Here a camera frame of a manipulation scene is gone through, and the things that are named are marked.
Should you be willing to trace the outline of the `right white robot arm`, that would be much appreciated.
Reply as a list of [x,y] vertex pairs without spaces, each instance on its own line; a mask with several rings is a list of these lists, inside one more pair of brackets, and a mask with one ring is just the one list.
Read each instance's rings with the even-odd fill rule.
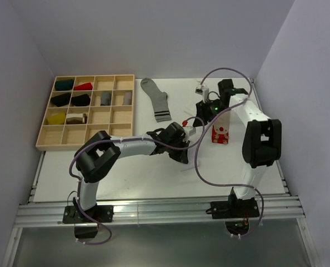
[[247,210],[245,200],[255,196],[255,189],[264,173],[281,156],[282,124],[278,119],[265,115],[250,99],[243,88],[235,88],[231,79],[218,82],[217,98],[209,99],[208,87],[200,84],[195,92],[202,96],[196,103],[196,116],[193,126],[217,121],[219,115],[228,111],[236,113],[246,127],[242,144],[244,162],[242,182],[233,185],[236,198],[228,203],[228,212],[235,217]]

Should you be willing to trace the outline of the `white striped sock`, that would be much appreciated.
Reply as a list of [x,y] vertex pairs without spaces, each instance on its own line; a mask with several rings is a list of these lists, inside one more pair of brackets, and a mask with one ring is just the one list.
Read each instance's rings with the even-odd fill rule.
[[196,144],[187,150],[188,163],[181,165],[181,167],[180,167],[181,172],[195,169],[195,153],[196,153],[197,147],[198,147],[198,145]]

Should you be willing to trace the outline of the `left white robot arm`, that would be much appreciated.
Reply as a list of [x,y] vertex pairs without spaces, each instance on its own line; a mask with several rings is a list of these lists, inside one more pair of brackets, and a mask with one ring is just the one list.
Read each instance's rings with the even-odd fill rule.
[[71,165],[81,174],[76,197],[76,217],[82,222],[93,220],[96,214],[96,194],[99,182],[110,172],[118,159],[138,155],[167,153],[179,163],[188,164],[189,138],[196,133],[192,126],[172,122],[166,128],[148,131],[142,136],[110,136],[106,131],[97,132],[74,155]]

